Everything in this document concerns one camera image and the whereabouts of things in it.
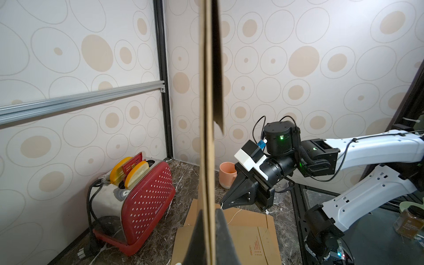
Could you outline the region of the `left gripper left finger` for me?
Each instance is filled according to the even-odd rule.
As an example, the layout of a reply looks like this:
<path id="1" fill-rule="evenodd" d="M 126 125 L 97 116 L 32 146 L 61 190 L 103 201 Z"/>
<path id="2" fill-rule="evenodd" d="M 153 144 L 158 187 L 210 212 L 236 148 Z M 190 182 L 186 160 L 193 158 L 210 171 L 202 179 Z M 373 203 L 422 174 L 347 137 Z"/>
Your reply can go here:
<path id="1" fill-rule="evenodd" d="M 197 216 L 188 250 L 184 257 L 182 265 L 205 264 L 205 239 L 203 222 L 203 211 L 200 210 Z"/>

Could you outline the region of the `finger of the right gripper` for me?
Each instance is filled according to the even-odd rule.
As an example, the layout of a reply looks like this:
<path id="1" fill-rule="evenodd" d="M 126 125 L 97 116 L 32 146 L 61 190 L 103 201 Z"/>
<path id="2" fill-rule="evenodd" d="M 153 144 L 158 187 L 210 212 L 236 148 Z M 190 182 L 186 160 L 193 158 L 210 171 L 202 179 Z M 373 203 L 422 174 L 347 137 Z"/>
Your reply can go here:
<path id="1" fill-rule="evenodd" d="M 256 201 L 259 183 L 243 172 L 239 172 L 230 189 L 221 199 L 222 209 L 253 205 Z"/>

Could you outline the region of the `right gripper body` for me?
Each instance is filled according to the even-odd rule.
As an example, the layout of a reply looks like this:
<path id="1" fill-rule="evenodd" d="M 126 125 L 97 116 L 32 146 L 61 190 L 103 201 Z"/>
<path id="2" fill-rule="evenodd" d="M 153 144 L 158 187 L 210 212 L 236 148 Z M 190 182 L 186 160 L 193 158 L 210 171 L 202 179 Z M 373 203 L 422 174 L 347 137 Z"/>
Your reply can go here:
<path id="1" fill-rule="evenodd" d="M 258 183 L 255 204 L 260 211 L 264 212 L 274 205 L 276 193 L 286 193 L 294 188 L 295 183 L 289 177 L 293 176 L 296 167 L 294 160 L 265 160 L 259 166 L 259 170 L 265 176 L 255 169 L 252 170 L 253 183 Z M 275 186 L 282 180 L 285 180 L 287 187 L 276 191 Z"/>

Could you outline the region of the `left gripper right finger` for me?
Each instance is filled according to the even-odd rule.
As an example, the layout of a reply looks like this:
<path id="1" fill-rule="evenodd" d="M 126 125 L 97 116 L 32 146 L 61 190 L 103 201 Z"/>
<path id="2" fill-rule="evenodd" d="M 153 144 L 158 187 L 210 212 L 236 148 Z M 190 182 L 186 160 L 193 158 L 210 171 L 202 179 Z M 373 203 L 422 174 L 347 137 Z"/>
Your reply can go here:
<path id="1" fill-rule="evenodd" d="M 222 209 L 215 210 L 215 256 L 217 265 L 241 265 Z"/>

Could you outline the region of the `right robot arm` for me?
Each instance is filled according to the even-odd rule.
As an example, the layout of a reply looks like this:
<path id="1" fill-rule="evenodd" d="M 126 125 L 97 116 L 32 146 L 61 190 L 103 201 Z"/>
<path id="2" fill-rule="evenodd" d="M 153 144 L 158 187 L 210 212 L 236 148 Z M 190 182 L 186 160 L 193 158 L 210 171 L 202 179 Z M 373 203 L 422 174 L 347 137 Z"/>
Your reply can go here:
<path id="1" fill-rule="evenodd" d="M 294 188 L 294 172 L 321 183 L 343 177 L 347 189 L 308 209 L 304 246 L 319 262 L 332 255 L 349 260 L 344 233 L 361 217 L 399 197 L 424 190 L 424 132 L 395 125 L 378 134 L 343 139 L 302 140 L 290 116 L 266 124 L 258 140 L 236 154 L 234 183 L 220 204 L 224 209 L 274 205 L 279 182 Z"/>

